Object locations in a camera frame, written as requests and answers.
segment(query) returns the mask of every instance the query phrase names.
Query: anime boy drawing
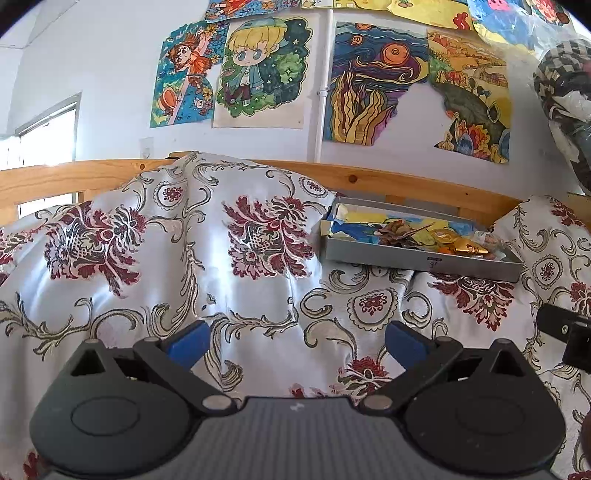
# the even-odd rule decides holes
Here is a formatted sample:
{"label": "anime boy drawing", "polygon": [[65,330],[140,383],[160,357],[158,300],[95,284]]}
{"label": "anime boy drawing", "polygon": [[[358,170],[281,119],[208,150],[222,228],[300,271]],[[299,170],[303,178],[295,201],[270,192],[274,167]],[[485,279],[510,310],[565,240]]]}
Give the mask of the anime boy drawing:
{"label": "anime boy drawing", "polygon": [[264,18],[243,23],[230,36],[226,47],[232,52],[235,67],[223,72],[225,77],[231,77],[223,85],[227,105],[241,101],[246,106],[253,95],[263,91],[258,65],[287,45],[285,32],[287,24],[283,20]]}

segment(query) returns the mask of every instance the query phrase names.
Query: gold foil wrapper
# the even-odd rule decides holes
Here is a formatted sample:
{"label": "gold foil wrapper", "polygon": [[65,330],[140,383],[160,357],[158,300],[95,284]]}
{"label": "gold foil wrapper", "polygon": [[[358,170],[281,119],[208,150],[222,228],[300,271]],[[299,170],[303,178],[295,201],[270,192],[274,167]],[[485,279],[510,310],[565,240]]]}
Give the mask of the gold foil wrapper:
{"label": "gold foil wrapper", "polygon": [[460,237],[453,243],[453,249],[458,255],[486,255],[488,250],[464,237]]}
{"label": "gold foil wrapper", "polygon": [[456,240],[462,238],[456,232],[449,228],[441,228],[430,232],[433,238],[440,244],[452,244]]}

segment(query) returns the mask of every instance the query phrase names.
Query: girl drawing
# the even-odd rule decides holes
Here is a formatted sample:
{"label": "girl drawing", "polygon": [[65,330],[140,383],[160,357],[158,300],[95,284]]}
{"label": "girl drawing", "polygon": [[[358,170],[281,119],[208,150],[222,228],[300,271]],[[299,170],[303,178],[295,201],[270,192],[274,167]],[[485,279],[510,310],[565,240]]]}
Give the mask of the girl drawing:
{"label": "girl drawing", "polygon": [[181,43],[168,51],[167,56],[173,62],[175,72],[187,70],[187,76],[177,95],[176,105],[168,120],[169,125],[175,123],[189,86],[194,87],[195,94],[203,91],[203,78],[213,64],[211,59],[204,56],[212,36],[211,31],[204,31],[200,35],[187,34]]}
{"label": "girl drawing", "polygon": [[199,22],[165,40],[152,102],[151,127],[211,118],[213,91],[206,75],[222,59],[228,23]]}

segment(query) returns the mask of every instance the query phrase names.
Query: colorful artwork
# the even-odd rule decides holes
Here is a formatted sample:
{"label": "colorful artwork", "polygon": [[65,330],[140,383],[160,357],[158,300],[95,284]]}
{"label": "colorful artwork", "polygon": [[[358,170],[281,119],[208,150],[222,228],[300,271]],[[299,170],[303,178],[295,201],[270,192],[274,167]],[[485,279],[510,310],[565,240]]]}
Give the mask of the colorful artwork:
{"label": "colorful artwork", "polygon": [[250,17],[251,15],[264,15],[283,10],[285,8],[298,7],[300,0],[220,0],[211,2],[205,12],[205,20],[208,23],[230,20],[232,18]]}
{"label": "colorful artwork", "polygon": [[524,0],[523,7],[549,24],[562,27],[570,23],[567,12],[554,0]]}
{"label": "colorful artwork", "polygon": [[[357,0],[362,8],[366,4],[380,6],[384,0]],[[435,27],[474,30],[466,0],[391,0],[387,9],[394,15]]]}
{"label": "colorful artwork", "polygon": [[302,105],[297,113],[279,111],[279,116],[262,115],[262,111],[297,103],[306,77],[311,36],[304,18],[250,20],[231,32],[214,127],[302,128]]}
{"label": "colorful artwork", "polygon": [[373,145],[396,114],[400,97],[427,76],[426,38],[337,23],[324,139]]}
{"label": "colorful artwork", "polygon": [[522,45],[534,50],[536,15],[546,23],[562,27],[570,23],[564,9],[554,0],[467,0],[474,29],[486,41]]}
{"label": "colorful artwork", "polygon": [[213,117],[208,70],[222,61],[228,22],[202,21],[175,30],[162,44],[150,128]]}
{"label": "colorful artwork", "polygon": [[357,8],[355,0],[301,0],[302,8]]}
{"label": "colorful artwork", "polygon": [[509,161],[511,100],[506,63],[481,44],[428,32],[429,79],[452,125],[435,147],[494,163]]}

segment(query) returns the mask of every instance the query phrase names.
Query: wooden bed frame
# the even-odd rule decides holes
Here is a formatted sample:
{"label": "wooden bed frame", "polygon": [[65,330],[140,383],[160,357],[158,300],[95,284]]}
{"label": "wooden bed frame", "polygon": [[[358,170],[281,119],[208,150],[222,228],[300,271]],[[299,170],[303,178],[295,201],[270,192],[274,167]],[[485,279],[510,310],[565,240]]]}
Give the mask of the wooden bed frame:
{"label": "wooden bed frame", "polygon": [[[166,160],[89,160],[54,167],[0,171],[0,226],[18,219],[18,205],[21,203],[72,192],[78,192],[80,202],[90,200],[99,193],[120,187],[143,171],[169,165],[187,153],[173,152]],[[369,168],[284,160],[254,161],[301,173],[332,190],[379,194],[390,203],[413,199],[451,206],[456,215],[487,226],[520,202],[519,199],[464,185]],[[582,209],[579,199],[577,212]],[[583,219],[589,222],[591,216],[588,219],[583,215]]]}

